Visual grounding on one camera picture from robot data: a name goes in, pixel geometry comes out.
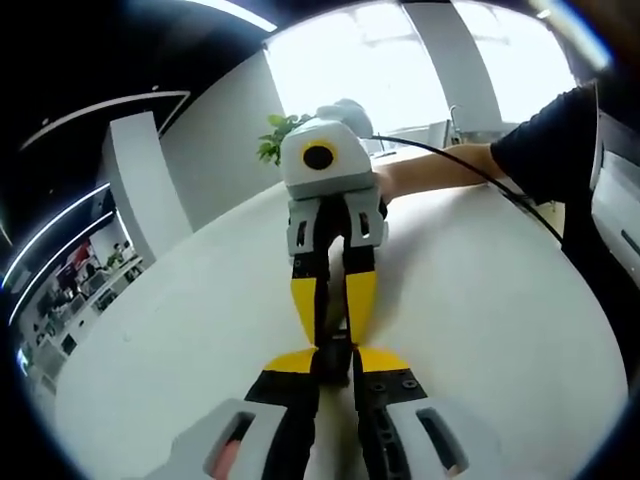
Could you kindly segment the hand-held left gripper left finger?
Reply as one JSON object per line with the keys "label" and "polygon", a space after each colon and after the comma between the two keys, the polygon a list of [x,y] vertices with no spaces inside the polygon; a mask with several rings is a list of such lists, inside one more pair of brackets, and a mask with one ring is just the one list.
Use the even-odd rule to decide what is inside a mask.
{"label": "hand-held left gripper left finger", "polygon": [[151,479],[209,479],[225,446],[239,442],[230,479],[302,479],[315,441],[317,350],[271,360],[242,399],[230,398],[177,435]]}

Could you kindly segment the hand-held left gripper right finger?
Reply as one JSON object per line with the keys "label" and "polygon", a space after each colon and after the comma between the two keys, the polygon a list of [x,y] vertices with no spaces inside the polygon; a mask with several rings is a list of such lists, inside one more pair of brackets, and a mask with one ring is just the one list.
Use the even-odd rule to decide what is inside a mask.
{"label": "hand-held left gripper right finger", "polygon": [[497,436],[459,404],[429,396],[386,350],[353,353],[358,437],[371,479],[501,479]]}

